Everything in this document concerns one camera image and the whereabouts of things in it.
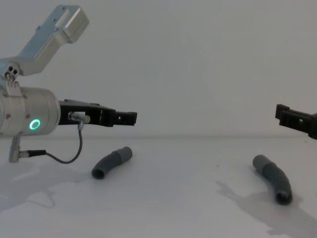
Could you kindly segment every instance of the white table surface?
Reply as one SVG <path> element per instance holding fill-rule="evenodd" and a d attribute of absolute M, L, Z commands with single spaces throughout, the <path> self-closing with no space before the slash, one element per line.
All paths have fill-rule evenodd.
<path fill-rule="evenodd" d="M 84 140 L 79 159 L 9 164 L 0 144 L 0 236 L 4 238 L 316 238 L 317 141 L 303 138 Z M 69 159 L 77 140 L 23 140 Z M 130 162 L 105 180 L 91 168 L 123 146 Z M 275 204 L 254 172 L 264 154 L 290 179 L 294 202 Z"/>

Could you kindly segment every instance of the gray tube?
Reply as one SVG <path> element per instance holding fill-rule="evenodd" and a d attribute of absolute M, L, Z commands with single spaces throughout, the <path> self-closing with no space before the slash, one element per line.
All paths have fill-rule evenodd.
<path fill-rule="evenodd" d="M 275 200 L 281 205 L 288 205 L 293 200 L 291 185 L 286 174 L 264 155 L 253 159 L 253 166 L 274 187 Z"/>
<path fill-rule="evenodd" d="M 129 147 L 113 151 L 111 154 L 103 157 L 92 169 L 91 175 L 95 179 L 104 179 L 110 170 L 124 164 L 132 158 L 132 150 Z"/>

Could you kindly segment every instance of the green led ring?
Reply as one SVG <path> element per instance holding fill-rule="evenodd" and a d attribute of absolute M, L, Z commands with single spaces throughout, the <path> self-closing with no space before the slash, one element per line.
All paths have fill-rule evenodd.
<path fill-rule="evenodd" d="M 41 121 L 39 119 L 35 119 L 33 121 L 31 121 L 30 123 L 30 130 L 36 130 L 37 128 L 39 128 L 41 125 Z"/>

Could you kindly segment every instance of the cylindrical motor housing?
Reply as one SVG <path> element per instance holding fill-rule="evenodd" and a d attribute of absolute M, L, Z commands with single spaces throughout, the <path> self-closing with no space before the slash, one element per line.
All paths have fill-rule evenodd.
<path fill-rule="evenodd" d="M 60 105 L 47 89 L 20 87 L 11 96 L 0 87 L 0 137 L 47 135 L 58 125 Z"/>

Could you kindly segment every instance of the white backdrop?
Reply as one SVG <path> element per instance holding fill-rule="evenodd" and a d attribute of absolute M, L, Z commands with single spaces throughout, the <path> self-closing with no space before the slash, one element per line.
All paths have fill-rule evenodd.
<path fill-rule="evenodd" d="M 2 1 L 0 56 L 15 56 L 58 4 L 81 5 L 91 24 L 21 85 L 139 113 L 135 127 L 86 136 L 297 135 L 278 126 L 276 104 L 317 111 L 315 0 Z"/>

